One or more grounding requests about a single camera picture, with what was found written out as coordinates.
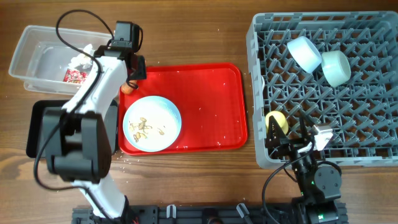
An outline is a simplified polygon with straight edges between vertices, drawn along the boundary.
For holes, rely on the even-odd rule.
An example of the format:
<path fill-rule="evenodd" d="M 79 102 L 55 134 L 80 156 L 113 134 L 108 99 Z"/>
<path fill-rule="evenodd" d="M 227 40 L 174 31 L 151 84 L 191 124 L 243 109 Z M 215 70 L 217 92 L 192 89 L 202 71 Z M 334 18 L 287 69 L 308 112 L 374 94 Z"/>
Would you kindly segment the large white plate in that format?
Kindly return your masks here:
<path fill-rule="evenodd" d="M 128 121 L 136 121 L 141 117 L 145 118 L 149 124 L 162 129 L 165 135 L 134 142 L 128 131 Z M 143 152 L 159 152 L 167 149 L 177 140 L 182 129 L 182 117 L 178 108 L 170 100 L 161 96 L 146 96 L 136 100 L 127 109 L 122 127 L 124 137 L 132 147 Z"/>

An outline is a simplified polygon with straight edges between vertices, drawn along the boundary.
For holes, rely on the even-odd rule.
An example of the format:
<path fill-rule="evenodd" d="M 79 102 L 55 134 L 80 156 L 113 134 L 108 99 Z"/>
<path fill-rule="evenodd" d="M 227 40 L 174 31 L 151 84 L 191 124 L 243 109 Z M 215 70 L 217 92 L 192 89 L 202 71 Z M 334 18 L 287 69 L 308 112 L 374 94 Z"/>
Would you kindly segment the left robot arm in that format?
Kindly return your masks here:
<path fill-rule="evenodd" d="M 112 153 L 104 117 L 119 90 L 130 94 L 138 80 L 146 79 L 145 59 L 137 54 L 142 40 L 141 27 L 118 21 L 111 40 L 86 54 L 93 68 L 76 95 L 43 116 L 47 138 L 35 158 L 35 181 L 44 189 L 57 190 L 39 179 L 38 164 L 45 156 L 48 171 L 68 182 L 69 190 L 80 189 L 92 206 L 93 219 L 101 223 L 138 221 L 109 174 Z"/>

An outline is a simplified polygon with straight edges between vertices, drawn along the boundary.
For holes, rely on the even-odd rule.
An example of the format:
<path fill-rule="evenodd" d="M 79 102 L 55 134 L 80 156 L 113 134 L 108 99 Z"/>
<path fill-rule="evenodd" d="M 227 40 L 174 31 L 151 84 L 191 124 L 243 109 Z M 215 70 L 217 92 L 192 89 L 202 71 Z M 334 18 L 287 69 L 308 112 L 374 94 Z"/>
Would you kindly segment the white tissue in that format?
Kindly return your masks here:
<path fill-rule="evenodd" d="M 89 54 L 90 56 L 93 55 L 93 45 L 88 44 L 86 47 L 83 49 L 84 53 Z M 73 57 L 68 64 L 69 68 L 82 68 L 82 69 L 88 69 L 92 66 L 93 62 L 92 59 L 89 56 L 86 56 L 85 54 L 78 54 L 76 57 Z"/>

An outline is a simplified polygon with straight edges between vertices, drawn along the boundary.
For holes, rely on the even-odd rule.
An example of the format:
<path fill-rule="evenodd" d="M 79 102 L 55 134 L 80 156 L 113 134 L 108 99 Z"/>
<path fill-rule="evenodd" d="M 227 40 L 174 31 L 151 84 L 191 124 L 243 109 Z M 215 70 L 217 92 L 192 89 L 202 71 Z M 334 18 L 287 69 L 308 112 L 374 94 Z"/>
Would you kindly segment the yellow cup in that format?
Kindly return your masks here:
<path fill-rule="evenodd" d="M 273 116 L 274 119 L 277 121 L 277 124 L 281 127 L 284 134 L 287 134 L 288 130 L 289 130 L 289 125 L 288 125 L 285 115 L 283 113 L 281 113 L 280 111 L 270 111 L 269 113 L 266 114 L 266 117 L 265 117 L 266 131 L 269 130 L 269 118 L 271 116 Z"/>

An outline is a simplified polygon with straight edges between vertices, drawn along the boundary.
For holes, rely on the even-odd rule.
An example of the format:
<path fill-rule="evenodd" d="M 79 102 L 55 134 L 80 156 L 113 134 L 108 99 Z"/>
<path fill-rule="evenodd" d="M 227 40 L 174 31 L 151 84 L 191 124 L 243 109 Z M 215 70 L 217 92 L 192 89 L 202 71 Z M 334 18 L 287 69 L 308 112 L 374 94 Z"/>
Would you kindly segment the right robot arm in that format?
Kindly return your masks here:
<path fill-rule="evenodd" d="M 266 188 L 276 174 L 290 166 L 295 174 L 301 196 L 292 200 L 299 223 L 333 223 L 340 221 L 336 200 L 341 197 L 342 170 L 332 162 L 318 162 L 313 156 L 322 151 L 333 137 L 333 129 L 327 124 L 315 124 L 301 115 L 301 136 L 290 139 L 283 132 L 274 116 L 268 118 L 266 147 L 275 149 L 289 161 L 277 168 L 262 188 L 262 209 L 265 216 L 277 223 L 266 205 Z"/>

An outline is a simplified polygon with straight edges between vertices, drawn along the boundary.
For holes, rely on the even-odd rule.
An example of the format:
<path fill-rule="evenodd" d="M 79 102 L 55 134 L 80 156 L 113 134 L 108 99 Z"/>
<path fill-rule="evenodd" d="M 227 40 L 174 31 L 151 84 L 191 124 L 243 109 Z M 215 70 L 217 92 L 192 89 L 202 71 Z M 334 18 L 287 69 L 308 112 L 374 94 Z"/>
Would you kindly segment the orange carrot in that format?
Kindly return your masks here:
<path fill-rule="evenodd" d="M 123 85 L 121 86 L 121 91 L 125 94 L 125 95 L 130 95 L 134 90 L 130 90 L 128 88 L 128 86 L 126 85 L 126 83 L 123 83 Z"/>

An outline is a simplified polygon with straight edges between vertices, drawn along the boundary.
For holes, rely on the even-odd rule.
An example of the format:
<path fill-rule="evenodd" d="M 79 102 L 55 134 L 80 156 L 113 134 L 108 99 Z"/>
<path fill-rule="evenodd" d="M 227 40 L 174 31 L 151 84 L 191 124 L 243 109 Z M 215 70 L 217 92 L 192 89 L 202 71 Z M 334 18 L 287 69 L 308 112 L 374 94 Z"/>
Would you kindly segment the light blue bowl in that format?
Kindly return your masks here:
<path fill-rule="evenodd" d="M 306 72 L 312 73 L 322 62 L 322 56 L 314 43 L 300 36 L 287 43 L 287 48 L 296 63 Z"/>

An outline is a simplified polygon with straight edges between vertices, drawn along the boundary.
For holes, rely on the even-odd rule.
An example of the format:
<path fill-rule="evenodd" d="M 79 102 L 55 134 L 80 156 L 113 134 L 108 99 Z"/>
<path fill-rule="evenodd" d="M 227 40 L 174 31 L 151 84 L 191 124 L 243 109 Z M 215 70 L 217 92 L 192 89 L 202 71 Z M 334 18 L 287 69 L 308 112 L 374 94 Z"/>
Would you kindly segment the white plastic spoon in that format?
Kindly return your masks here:
<path fill-rule="evenodd" d="M 263 76 L 261 76 L 261 85 L 262 85 L 262 90 L 264 91 L 266 83 L 265 83 L 265 79 Z"/>

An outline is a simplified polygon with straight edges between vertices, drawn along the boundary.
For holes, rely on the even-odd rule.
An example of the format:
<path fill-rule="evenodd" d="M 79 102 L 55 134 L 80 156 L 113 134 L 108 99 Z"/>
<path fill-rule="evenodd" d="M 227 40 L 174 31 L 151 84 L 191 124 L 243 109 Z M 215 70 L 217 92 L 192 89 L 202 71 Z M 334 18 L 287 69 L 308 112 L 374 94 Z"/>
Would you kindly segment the red snack wrapper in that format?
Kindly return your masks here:
<path fill-rule="evenodd" d="M 82 84 L 85 82 L 88 74 L 79 70 L 68 69 L 63 78 L 63 82 Z"/>

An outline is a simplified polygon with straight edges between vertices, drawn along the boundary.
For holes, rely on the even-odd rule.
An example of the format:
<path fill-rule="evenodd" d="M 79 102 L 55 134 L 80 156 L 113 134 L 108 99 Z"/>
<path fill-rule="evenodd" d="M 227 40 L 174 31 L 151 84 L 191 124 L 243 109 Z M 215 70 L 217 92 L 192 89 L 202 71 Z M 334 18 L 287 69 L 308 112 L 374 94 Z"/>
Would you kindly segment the green saucer bowl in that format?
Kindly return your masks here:
<path fill-rule="evenodd" d="M 328 84 L 340 86 L 351 78 L 351 67 L 347 56 L 339 50 L 322 53 L 322 71 Z"/>

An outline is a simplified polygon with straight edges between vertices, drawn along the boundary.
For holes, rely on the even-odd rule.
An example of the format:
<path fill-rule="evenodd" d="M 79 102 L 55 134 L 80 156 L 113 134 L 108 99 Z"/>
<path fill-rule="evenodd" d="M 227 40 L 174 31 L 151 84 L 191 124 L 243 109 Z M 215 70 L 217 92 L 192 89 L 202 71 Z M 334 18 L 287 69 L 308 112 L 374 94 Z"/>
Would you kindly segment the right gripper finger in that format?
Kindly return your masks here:
<path fill-rule="evenodd" d="M 284 145 L 288 144 L 289 139 L 284 134 L 282 128 L 279 126 L 277 120 L 273 117 L 269 117 L 269 129 L 267 133 L 266 144 L 267 145 Z"/>
<path fill-rule="evenodd" d="M 301 137 L 302 139 L 310 142 L 311 137 L 308 135 L 307 125 L 311 124 L 311 121 L 307 118 L 306 115 L 301 115 L 299 118 Z"/>

